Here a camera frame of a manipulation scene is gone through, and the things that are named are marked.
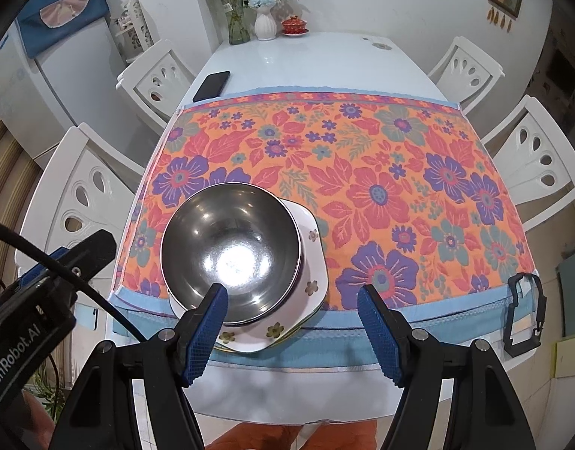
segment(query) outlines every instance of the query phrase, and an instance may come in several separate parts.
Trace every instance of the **floral plate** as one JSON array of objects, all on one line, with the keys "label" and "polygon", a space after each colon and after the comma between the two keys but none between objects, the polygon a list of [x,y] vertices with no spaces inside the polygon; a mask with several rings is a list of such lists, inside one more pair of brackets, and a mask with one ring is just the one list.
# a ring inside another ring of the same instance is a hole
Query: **floral plate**
[{"label": "floral plate", "polygon": [[[270,347],[291,335],[325,300],[329,277],[317,222],[306,207],[286,199],[282,201],[296,220],[302,238],[304,267],[300,281],[283,305],[268,317],[245,326],[222,327],[217,339],[221,349],[252,353]],[[175,315],[181,318],[185,309],[171,291],[169,301]]]}]

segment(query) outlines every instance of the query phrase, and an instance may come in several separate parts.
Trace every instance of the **vase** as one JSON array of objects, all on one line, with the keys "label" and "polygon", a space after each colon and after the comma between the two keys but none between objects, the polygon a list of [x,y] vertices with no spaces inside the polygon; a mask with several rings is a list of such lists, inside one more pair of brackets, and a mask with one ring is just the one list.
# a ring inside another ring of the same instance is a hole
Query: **vase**
[{"label": "vase", "polygon": [[271,41],[277,34],[277,23],[271,15],[271,8],[261,6],[256,9],[256,21],[254,23],[254,33],[260,41]]},{"label": "vase", "polygon": [[221,3],[227,19],[229,43],[237,45],[248,42],[250,33],[244,25],[244,0],[221,0]]}]

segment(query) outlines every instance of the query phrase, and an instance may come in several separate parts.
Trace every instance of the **bowl rim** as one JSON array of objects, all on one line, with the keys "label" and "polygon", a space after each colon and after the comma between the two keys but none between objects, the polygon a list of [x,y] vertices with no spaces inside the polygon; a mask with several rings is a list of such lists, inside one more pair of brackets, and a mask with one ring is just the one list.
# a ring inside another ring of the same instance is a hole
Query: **bowl rim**
[{"label": "bowl rim", "polygon": [[301,272],[302,272],[302,267],[304,265],[304,259],[302,258],[303,255],[303,249],[302,249],[302,238],[300,237],[300,231],[298,229],[298,224],[296,223],[296,220],[294,219],[292,212],[289,210],[289,208],[285,205],[285,203],[283,201],[281,201],[281,199],[274,195],[272,192],[270,192],[269,190],[265,189],[264,187],[260,187],[257,186],[256,184],[250,184],[250,183],[243,183],[240,181],[230,181],[230,182],[225,182],[225,183],[217,183],[217,184],[209,184],[209,186],[205,186],[203,187],[203,189],[195,192],[194,194],[192,194],[188,199],[186,199],[186,201],[184,201],[181,205],[179,205],[179,207],[173,212],[173,214],[171,215],[171,218],[169,219],[167,225],[165,225],[165,230],[163,231],[163,236],[161,237],[160,240],[160,252],[159,252],[159,258],[160,258],[160,272],[163,276],[163,281],[165,282],[165,285],[167,287],[167,290],[169,291],[169,295],[173,296],[175,298],[175,300],[177,301],[177,303],[184,308],[186,311],[189,311],[190,308],[187,308],[186,306],[183,305],[183,303],[179,300],[179,298],[177,297],[177,295],[175,293],[173,293],[171,286],[169,285],[169,283],[167,282],[167,279],[165,277],[165,270],[163,268],[163,245],[165,244],[165,236],[167,234],[167,229],[169,228],[169,225],[171,225],[171,221],[173,220],[173,217],[179,212],[179,210],[181,210],[181,208],[183,208],[183,206],[185,204],[188,204],[188,202],[196,197],[199,193],[202,193],[203,191],[210,189],[210,188],[216,188],[219,186],[224,186],[224,185],[240,185],[240,186],[247,186],[250,187],[252,189],[258,189],[268,195],[270,195],[273,199],[275,199],[276,202],[278,202],[279,205],[281,205],[281,207],[287,212],[287,215],[289,216],[289,218],[292,221],[292,225],[293,228],[296,232],[296,239],[298,241],[298,259],[296,261],[296,265],[294,268],[294,272],[292,274],[292,279],[290,279],[290,282],[288,284],[287,289],[283,292],[283,294],[281,295],[281,297],[275,302],[273,303],[273,306],[271,306],[268,310],[266,310],[263,313],[259,313],[253,317],[247,318],[246,320],[239,320],[239,321],[223,321],[223,324],[225,326],[243,326],[245,324],[250,324],[250,323],[254,323],[255,321],[261,320],[264,317],[269,316],[271,313],[273,313],[277,308],[279,308],[279,306],[281,306],[283,304],[283,302],[287,299],[287,297],[291,294],[294,286],[297,284],[298,279],[300,278]]}]

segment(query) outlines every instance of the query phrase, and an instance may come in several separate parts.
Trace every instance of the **white dining table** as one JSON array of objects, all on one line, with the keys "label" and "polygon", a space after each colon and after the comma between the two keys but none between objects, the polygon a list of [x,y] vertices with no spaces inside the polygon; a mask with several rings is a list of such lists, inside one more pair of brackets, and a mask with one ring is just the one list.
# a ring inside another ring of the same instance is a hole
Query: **white dining table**
[{"label": "white dining table", "polygon": [[[209,74],[230,71],[221,98],[262,87],[331,87],[410,95],[446,101],[425,73],[391,40],[346,33],[230,46],[222,44],[200,71],[180,107]],[[531,333],[531,315],[514,324],[515,341]],[[115,342],[122,337],[111,333]],[[502,347],[502,330],[486,334],[508,371],[534,350],[510,359]],[[186,389],[196,413],[266,424],[300,425],[347,422],[393,415],[402,390],[383,376],[379,365],[328,369],[268,369],[210,361],[204,375]],[[452,396],[452,380],[442,384],[440,399]]]}]

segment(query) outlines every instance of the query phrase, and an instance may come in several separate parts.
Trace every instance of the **white chair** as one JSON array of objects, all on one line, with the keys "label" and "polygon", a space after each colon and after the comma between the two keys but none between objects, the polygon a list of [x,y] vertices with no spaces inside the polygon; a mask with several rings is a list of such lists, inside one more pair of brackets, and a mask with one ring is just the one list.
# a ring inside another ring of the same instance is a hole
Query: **white chair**
[{"label": "white chair", "polygon": [[575,199],[575,151],[537,98],[525,95],[482,143],[489,143],[510,127],[513,130],[494,163],[514,204],[546,197],[573,183],[570,192],[523,224],[528,231]]},{"label": "white chair", "polygon": [[466,115],[505,75],[502,66],[485,51],[465,37],[455,37],[428,76],[448,100],[464,106]]},{"label": "white chair", "polygon": [[196,78],[170,40],[159,40],[119,74],[117,90],[161,134]]},{"label": "white chair", "polygon": [[[113,172],[109,166],[120,172]],[[118,175],[139,183],[143,172],[87,124],[70,128],[38,182],[21,235],[50,253],[61,246],[72,247],[104,228],[119,246],[134,193]],[[18,250],[15,263],[19,274],[36,264]],[[111,262],[90,281],[104,297],[110,294],[114,265]],[[95,330],[78,325],[71,336],[71,367],[81,369],[94,346],[105,338],[106,312],[83,293],[79,293],[77,303],[98,310]]]}]

